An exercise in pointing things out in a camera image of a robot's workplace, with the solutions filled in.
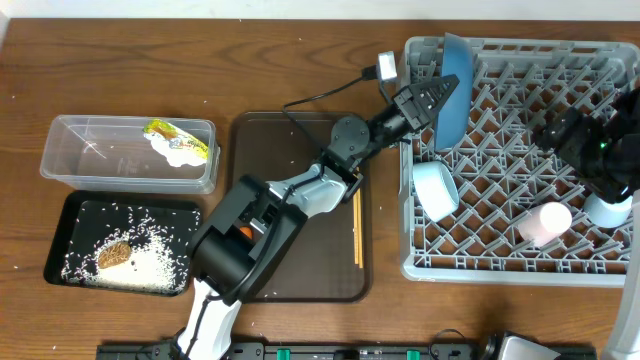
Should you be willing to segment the dark blue plate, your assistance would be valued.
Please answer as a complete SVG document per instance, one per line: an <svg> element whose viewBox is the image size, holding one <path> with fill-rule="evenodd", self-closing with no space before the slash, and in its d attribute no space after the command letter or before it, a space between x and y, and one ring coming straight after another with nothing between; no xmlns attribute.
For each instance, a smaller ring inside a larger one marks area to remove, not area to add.
<svg viewBox="0 0 640 360"><path fill-rule="evenodd" d="M459 143L468 123L473 83L473 52L464 38L446 33L441 77L455 75L458 85L439 113L435 125L434 149L441 151Z"/></svg>

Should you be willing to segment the light blue plastic cup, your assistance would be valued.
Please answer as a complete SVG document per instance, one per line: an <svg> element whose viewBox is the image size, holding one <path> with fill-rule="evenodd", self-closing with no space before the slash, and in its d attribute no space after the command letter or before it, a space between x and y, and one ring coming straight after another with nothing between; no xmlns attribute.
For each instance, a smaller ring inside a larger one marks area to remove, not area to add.
<svg viewBox="0 0 640 360"><path fill-rule="evenodd" d="M583 212L592 224L602 228L616 228L621 226L631 213L632 198L619 203L607 203L595 194L586 198Z"/></svg>

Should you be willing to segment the small light blue bowl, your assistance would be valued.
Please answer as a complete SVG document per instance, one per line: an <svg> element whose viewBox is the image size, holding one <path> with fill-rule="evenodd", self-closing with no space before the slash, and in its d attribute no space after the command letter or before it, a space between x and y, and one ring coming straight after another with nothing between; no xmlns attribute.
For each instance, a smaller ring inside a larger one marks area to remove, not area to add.
<svg viewBox="0 0 640 360"><path fill-rule="evenodd" d="M414 165L412 179L418 200L431 221L438 222L458 209L458 189L451 172L442 162Z"/></svg>

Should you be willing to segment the pink plastic cup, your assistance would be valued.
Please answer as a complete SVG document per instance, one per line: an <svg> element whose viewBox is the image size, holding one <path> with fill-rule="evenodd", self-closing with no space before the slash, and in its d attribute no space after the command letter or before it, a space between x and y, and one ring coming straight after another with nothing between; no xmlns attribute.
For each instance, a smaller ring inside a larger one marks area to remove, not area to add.
<svg viewBox="0 0 640 360"><path fill-rule="evenodd" d="M549 202L532 209L517 230L525 241L542 247L566 232L571 224L570 210L559 202Z"/></svg>

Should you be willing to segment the yellow foil snack wrapper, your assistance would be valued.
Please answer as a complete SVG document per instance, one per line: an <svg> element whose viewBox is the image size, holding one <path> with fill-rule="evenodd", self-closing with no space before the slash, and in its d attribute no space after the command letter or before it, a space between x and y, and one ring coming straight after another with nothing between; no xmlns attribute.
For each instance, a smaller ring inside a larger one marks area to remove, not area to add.
<svg viewBox="0 0 640 360"><path fill-rule="evenodd" d="M172 144L196 148L202 153L207 152L206 157L208 159L209 149L207 145L190 133L159 118L152 119L144 126L143 135L149 141L153 138L160 138L161 140L170 141Z"/></svg>

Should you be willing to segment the white rice pile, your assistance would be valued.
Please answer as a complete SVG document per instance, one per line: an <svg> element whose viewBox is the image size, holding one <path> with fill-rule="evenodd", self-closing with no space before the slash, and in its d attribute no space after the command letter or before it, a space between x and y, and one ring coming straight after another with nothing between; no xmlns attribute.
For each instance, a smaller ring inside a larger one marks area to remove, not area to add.
<svg viewBox="0 0 640 360"><path fill-rule="evenodd" d="M200 210L191 205L169 208L86 201L72 223L61 278L84 287L178 295L187 287L186 246L200 218ZM117 242L129 243L131 257L99 269L98 253Z"/></svg>

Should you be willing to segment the brown food scrap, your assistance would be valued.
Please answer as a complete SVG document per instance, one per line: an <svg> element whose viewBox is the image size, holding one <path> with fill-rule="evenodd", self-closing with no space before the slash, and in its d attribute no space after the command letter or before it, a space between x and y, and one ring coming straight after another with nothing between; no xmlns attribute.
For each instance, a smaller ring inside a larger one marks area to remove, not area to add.
<svg viewBox="0 0 640 360"><path fill-rule="evenodd" d="M101 250L97 255L97 267L107 269L129 260L132 248L128 242L117 242Z"/></svg>

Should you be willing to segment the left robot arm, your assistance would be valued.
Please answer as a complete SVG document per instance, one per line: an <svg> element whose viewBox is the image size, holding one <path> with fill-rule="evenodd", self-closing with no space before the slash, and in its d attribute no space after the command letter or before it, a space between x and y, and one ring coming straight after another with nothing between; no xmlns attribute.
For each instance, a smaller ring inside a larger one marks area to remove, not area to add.
<svg viewBox="0 0 640 360"><path fill-rule="evenodd" d="M458 84L455 75L410 84L370 120L340 118L329 145L297 176L269 182L242 176L187 246L195 297L171 358L221 358L241 305L264 287L305 223L350 201L363 180L361 166L434 123Z"/></svg>

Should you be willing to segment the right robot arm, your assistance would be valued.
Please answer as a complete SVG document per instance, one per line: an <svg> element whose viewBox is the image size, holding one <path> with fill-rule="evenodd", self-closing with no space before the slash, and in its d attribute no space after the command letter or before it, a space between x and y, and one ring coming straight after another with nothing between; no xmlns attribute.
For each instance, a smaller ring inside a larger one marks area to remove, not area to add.
<svg viewBox="0 0 640 360"><path fill-rule="evenodd" d="M534 143L570 165L608 203L632 200L634 233L623 295L602 359L639 357L639 90L620 94L607 121L570 107L534 132Z"/></svg>

